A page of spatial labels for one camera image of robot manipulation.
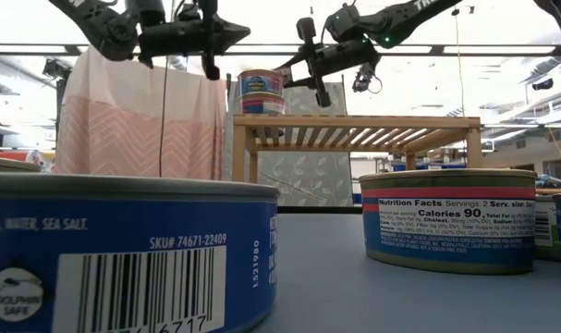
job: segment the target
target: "pink towel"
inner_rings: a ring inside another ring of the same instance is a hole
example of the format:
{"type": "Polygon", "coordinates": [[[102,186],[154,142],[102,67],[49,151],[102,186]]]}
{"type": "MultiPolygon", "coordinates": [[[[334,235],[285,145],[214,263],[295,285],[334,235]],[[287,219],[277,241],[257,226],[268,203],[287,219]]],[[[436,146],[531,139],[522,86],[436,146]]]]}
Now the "pink towel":
{"type": "MultiPolygon", "coordinates": [[[[82,55],[65,93],[56,171],[158,177],[164,75],[91,48],[82,55]]],[[[224,83],[170,69],[166,89],[163,177],[220,179],[224,83]]]]}

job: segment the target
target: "patterned panel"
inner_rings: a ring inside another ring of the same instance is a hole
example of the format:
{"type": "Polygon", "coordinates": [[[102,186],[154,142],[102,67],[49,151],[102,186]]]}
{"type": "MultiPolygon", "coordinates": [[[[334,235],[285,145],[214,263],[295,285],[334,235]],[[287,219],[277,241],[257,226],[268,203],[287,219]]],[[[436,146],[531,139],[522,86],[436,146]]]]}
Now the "patterned panel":
{"type": "MultiPolygon", "coordinates": [[[[321,108],[315,102],[314,91],[292,88],[285,91],[287,113],[297,115],[345,115],[346,103],[341,83],[325,83],[332,105],[321,108]]],[[[229,111],[238,110],[237,85],[230,88],[229,111]]],[[[233,147],[232,114],[226,117],[223,178],[230,179],[233,147]]],[[[299,206],[350,206],[352,186],[349,155],[346,153],[271,153],[259,152],[259,179],[261,184],[280,189],[281,205],[299,206]]]]}
{"type": "MultiPolygon", "coordinates": [[[[159,176],[161,119],[69,97],[60,123],[59,173],[159,176]]],[[[216,122],[168,120],[163,135],[165,178],[220,179],[222,129],[216,122]]]]}

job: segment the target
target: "ceiling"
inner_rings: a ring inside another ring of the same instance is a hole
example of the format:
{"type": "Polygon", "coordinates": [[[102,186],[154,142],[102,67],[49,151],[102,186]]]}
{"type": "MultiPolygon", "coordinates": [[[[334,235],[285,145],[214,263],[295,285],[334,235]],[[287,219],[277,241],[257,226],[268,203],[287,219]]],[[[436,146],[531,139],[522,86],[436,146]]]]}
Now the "ceiling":
{"type": "MultiPolygon", "coordinates": [[[[313,17],[320,34],[325,17],[339,9],[343,2],[219,0],[219,15],[251,27],[251,35],[242,43],[300,43],[295,27],[298,19],[313,17]]],[[[356,6],[362,15],[368,15],[399,2],[358,0],[356,6]]],[[[173,4],[169,0],[164,3],[170,13],[173,4]]],[[[123,11],[124,1],[120,0],[114,9],[123,11]]],[[[561,44],[561,33],[555,21],[533,1],[466,0],[458,9],[460,14],[456,18],[446,11],[421,25],[406,44],[561,44]]],[[[331,42],[329,35],[325,38],[326,42],[331,42]]],[[[3,0],[0,1],[0,43],[87,42],[79,28],[47,0],[3,0]]],[[[3,113],[7,125],[52,122],[51,105],[55,105],[55,97],[49,93],[52,82],[47,82],[48,78],[42,75],[45,60],[43,56],[0,56],[0,61],[18,69],[21,77],[34,78],[41,83],[38,86],[31,82],[23,84],[25,79],[19,83],[15,74],[12,79],[11,75],[5,78],[3,84],[18,93],[17,96],[0,96],[0,105],[11,105],[4,106],[9,109],[3,113]]],[[[61,60],[74,65],[76,58],[61,60]]],[[[237,75],[247,68],[274,68],[287,60],[283,56],[250,55],[218,57],[216,62],[223,72],[237,75]]],[[[455,57],[384,56],[377,67],[382,87],[378,81],[371,86],[373,91],[382,88],[377,94],[351,91],[349,87],[356,68],[326,77],[325,81],[341,81],[343,75],[348,112],[352,115],[443,116],[464,106],[467,116],[488,117],[492,111],[483,110],[482,105],[515,104],[525,100],[525,87],[518,83],[533,63],[543,59],[527,60],[463,57],[459,62],[455,57]]],[[[156,63],[163,65],[165,61],[159,59],[156,63]]],[[[201,72],[199,58],[189,59],[189,71],[201,72]]],[[[304,64],[294,67],[293,72],[297,79],[308,76],[304,64]]]]}

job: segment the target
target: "gray tabletop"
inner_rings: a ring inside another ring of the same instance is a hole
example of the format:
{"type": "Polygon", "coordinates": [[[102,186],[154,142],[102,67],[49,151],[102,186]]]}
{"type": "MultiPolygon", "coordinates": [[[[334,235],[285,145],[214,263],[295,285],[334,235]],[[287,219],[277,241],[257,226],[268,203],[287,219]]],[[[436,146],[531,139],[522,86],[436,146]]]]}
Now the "gray tabletop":
{"type": "Polygon", "coordinates": [[[425,272],[365,255],[360,215],[281,215],[278,294],[257,333],[561,333],[561,268],[425,272]]]}

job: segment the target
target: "wooden slatted shelf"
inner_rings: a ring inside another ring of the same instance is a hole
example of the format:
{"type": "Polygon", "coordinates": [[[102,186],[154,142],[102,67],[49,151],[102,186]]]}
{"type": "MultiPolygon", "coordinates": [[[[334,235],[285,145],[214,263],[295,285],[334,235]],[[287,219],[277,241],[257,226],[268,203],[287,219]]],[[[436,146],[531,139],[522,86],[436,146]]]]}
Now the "wooden slatted shelf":
{"type": "Polygon", "coordinates": [[[539,195],[561,194],[561,189],[535,189],[539,195]]]}
{"type": "Polygon", "coordinates": [[[257,182],[258,152],[388,152],[415,156],[467,141],[468,167],[482,167],[478,117],[387,117],[329,115],[235,115],[233,180],[244,181],[245,150],[250,182],[257,182]]]}

